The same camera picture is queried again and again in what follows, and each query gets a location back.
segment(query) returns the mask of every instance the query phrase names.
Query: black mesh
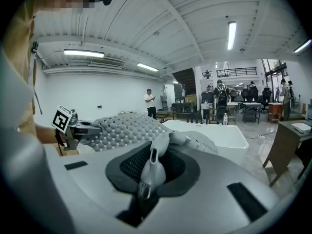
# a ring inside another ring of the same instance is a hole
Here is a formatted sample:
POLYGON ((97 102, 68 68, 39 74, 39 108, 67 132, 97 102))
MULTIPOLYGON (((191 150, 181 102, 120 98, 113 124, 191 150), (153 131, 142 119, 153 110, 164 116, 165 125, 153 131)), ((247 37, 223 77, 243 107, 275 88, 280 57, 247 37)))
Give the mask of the black mesh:
MULTIPOLYGON (((120 170, 136 183, 140 183, 141 173, 145 163, 149 160, 150 155, 150 146, 147 146, 121 162, 120 170)), ((165 169, 166 183, 179 177, 185 170, 185 162, 169 151, 167 151, 163 157, 159 158, 159 162, 165 169)))

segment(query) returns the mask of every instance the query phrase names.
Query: tan shirt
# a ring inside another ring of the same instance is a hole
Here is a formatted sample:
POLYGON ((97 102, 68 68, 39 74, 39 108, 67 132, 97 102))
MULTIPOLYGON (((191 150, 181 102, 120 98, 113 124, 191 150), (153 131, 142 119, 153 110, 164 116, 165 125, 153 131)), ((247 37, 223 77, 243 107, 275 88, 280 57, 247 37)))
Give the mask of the tan shirt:
MULTIPOLYGON (((2 40, 2 46, 11 67, 28 84, 31 47, 29 41, 33 36, 35 1, 27 0, 13 16, 2 40)), ((34 65, 34 85, 36 81, 36 64, 34 65)), ((37 136, 34 117, 34 101, 29 102, 29 107, 22 117, 19 129, 23 132, 37 136)))

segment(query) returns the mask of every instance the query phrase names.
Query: ceiling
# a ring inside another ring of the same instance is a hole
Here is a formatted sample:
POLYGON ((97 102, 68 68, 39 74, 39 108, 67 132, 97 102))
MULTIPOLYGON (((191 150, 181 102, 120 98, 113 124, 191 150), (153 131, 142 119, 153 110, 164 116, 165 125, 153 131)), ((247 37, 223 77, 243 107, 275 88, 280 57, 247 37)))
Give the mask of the ceiling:
POLYGON ((43 60, 49 69, 88 64, 61 52, 84 49, 123 60, 124 71, 173 79, 173 72, 217 61, 296 61, 293 50, 308 36, 286 0, 113 0, 82 11, 42 12, 34 39, 41 58, 59 51, 43 60), (229 51, 230 21, 237 31, 229 51))

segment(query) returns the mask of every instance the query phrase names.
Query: bubble wrap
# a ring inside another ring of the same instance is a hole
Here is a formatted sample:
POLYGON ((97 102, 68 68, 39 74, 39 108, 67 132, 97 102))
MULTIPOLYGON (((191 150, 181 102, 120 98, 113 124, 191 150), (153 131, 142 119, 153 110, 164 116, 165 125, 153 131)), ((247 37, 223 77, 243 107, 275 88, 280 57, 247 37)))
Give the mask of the bubble wrap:
MULTIPOLYGON (((96 152, 130 146, 138 142, 153 141, 164 132, 172 132, 159 121, 147 115, 105 117, 97 119, 92 125, 100 126, 102 131, 99 135, 81 139, 80 143, 92 147, 96 152)), ((188 142, 190 148, 218 154, 217 147, 208 137, 193 132, 190 138, 192 139, 188 142)))

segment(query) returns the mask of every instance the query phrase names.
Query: ceiling light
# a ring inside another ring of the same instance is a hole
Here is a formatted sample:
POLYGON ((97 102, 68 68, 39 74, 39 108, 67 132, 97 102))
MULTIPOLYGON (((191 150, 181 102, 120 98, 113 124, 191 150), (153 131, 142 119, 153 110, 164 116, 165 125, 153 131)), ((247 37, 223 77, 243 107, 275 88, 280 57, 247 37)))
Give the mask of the ceiling light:
POLYGON ((141 67, 141 68, 146 68, 146 69, 152 70, 152 71, 154 71, 154 72, 159 71, 159 70, 156 69, 156 68, 152 68, 152 67, 146 66, 146 65, 144 65, 144 64, 142 64, 142 63, 138 63, 137 66, 139 66, 139 67, 141 67))
POLYGON ((234 40, 235 40, 235 34, 236 34, 236 22, 231 21, 231 22, 229 22, 229 44, 228 44, 228 50, 233 49, 234 40))
POLYGON ((87 56, 87 57, 104 57, 104 53, 97 51, 79 50, 79 49, 64 49, 64 55, 87 56))
POLYGON ((305 43, 303 43, 299 48, 296 48, 294 50, 295 53, 298 53, 299 51, 301 51, 302 49, 304 49, 305 47, 307 47, 310 43, 312 42, 312 40, 308 40, 305 43))

